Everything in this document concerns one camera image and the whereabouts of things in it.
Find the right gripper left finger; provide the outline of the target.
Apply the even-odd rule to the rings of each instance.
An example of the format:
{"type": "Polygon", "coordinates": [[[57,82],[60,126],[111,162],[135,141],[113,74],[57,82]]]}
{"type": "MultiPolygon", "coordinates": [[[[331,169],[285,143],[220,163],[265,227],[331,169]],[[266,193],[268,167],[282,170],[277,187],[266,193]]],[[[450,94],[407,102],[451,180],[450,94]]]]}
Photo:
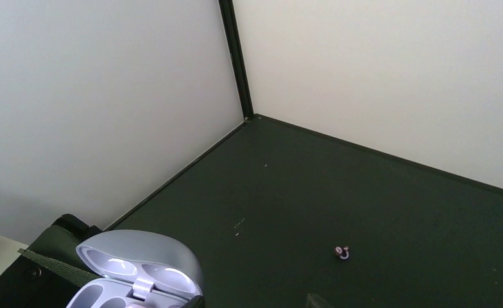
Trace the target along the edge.
{"type": "Polygon", "coordinates": [[[205,298],[201,295],[194,296],[182,308],[206,308],[205,298]]]}

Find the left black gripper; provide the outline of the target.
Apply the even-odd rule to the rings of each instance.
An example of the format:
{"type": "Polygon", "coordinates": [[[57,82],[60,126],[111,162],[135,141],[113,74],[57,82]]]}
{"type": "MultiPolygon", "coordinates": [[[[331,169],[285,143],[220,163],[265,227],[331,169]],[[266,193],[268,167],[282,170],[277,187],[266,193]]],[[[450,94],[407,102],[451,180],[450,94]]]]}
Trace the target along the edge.
{"type": "MultiPolygon", "coordinates": [[[[72,214],[64,214],[29,246],[34,253],[90,272],[76,254],[84,240],[102,232],[72,214]]],[[[18,258],[0,275],[0,307],[66,307],[80,287],[35,261],[18,258]]]]}

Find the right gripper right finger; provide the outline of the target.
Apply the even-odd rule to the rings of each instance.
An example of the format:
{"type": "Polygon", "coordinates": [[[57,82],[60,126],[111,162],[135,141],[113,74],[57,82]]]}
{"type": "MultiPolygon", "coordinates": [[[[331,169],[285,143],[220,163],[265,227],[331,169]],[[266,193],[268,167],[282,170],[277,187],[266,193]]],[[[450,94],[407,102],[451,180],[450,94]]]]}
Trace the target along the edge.
{"type": "Polygon", "coordinates": [[[306,308],[333,308],[323,297],[316,293],[308,293],[306,298],[306,308]]]}

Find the lavender earbud charging case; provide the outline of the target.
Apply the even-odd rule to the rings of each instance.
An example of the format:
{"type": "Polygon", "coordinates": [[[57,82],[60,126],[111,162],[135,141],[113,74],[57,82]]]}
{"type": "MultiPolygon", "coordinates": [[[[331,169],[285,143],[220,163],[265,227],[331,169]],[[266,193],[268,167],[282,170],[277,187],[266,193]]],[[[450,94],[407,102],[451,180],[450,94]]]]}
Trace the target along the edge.
{"type": "Polygon", "coordinates": [[[112,230],[76,247],[98,278],[87,282],[68,307],[192,307],[204,302],[198,259],[171,237],[112,230]]]}

